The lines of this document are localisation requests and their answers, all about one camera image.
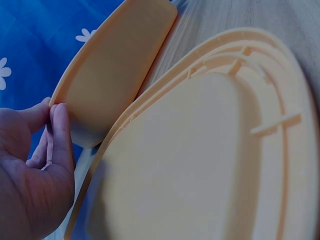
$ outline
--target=finger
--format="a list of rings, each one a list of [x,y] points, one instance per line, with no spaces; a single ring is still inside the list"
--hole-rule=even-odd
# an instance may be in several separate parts
[[[52,161],[52,152],[54,148],[54,132],[53,132],[53,123],[54,123],[54,115],[56,111],[57,105],[53,105],[50,109],[50,121],[46,125],[46,128],[48,130],[48,146],[47,146],[47,152],[46,152],[46,162],[47,164],[51,163]]]
[[[50,97],[47,97],[31,108],[18,111],[28,124],[32,134],[39,131],[46,124],[50,111],[49,101]]]
[[[26,161],[26,165],[30,168],[42,169],[47,163],[47,148],[48,148],[48,131],[44,129],[40,138],[39,145],[34,150],[32,157]]]
[[[74,175],[73,152],[70,136],[70,125],[67,106],[64,103],[58,104],[53,115],[53,149],[52,164],[59,165]]]

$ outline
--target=orange plastic lid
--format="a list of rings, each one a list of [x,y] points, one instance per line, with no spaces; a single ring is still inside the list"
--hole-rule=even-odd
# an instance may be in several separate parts
[[[84,229],[94,239],[314,239],[318,126],[293,54],[255,28],[194,48],[116,121]]]

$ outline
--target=fingernail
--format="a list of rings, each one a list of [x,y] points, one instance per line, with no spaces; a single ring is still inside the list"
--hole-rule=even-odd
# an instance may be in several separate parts
[[[42,103],[49,105],[50,100],[51,100],[51,97],[47,96],[45,99],[42,100]]]

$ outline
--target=plastic container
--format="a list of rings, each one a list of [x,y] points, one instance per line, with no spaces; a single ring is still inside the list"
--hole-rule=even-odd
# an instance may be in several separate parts
[[[75,144],[102,142],[135,99],[176,16],[166,0],[125,0],[80,49],[50,102],[67,103]]]
[[[86,229],[94,239],[106,230],[137,240],[314,239],[318,146],[312,98],[290,50],[264,30],[228,30],[194,48],[118,118],[65,238],[102,161],[108,174]]]

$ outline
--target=hand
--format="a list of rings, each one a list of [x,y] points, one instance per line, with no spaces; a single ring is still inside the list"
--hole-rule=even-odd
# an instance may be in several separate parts
[[[21,111],[0,108],[0,239],[41,239],[74,202],[74,160],[67,107],[49,98]],[[27,160],[31,134],[46,124]]]

